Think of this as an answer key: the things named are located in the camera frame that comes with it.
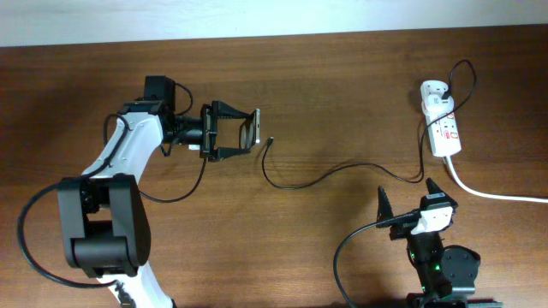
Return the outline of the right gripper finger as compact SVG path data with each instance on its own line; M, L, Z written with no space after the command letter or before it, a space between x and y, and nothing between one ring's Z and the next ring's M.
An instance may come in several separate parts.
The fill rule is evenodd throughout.
M445 192L435 183L432 178L426 179L426 188L428 194L427 198L444 198L446 196Z
M378 187L378 211L377 211L377 228L388 228L390 224L388 221L394 217L390 201L386 195L385 190Z

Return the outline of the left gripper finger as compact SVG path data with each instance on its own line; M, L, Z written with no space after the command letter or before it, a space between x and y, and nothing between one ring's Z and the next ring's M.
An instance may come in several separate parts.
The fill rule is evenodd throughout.
M231 147L214 147L211 156L208 158L209 162L219 162L226 158L249 154L250 148L231 148Z
M211 107L213 114L222 120L251 119L252 114L237 110L223 101L212 101Z

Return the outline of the black Samsung Galaxy smartphone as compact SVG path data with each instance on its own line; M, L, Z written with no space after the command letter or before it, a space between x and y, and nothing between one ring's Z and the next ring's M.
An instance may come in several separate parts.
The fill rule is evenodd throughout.
M260 110L256 109L240 126L239 146L251 149L260 143Z

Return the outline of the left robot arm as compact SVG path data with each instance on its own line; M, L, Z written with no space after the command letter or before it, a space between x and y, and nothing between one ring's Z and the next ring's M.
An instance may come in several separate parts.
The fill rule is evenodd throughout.
M57 189L68 264L109 288L122 307L175 304L148 262L152 236L138 183L151 154L161 145L188 145L208 163L259 143L259 110L214 101L188 117L176 112L178 86L166 76L146 77L143 96L114 114L116 130L96 162Z

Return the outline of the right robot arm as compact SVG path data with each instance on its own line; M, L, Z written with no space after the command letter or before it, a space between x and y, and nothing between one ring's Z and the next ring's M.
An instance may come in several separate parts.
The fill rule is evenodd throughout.
M445 246L440 233L453 223L458 203L434 181L420 206L396 216L382 187L378 188L377 227L388 228L391 240L406 240L408 260L417 272L421 293L410 293L407 307L467 307L475 293L480 255L464 246Z

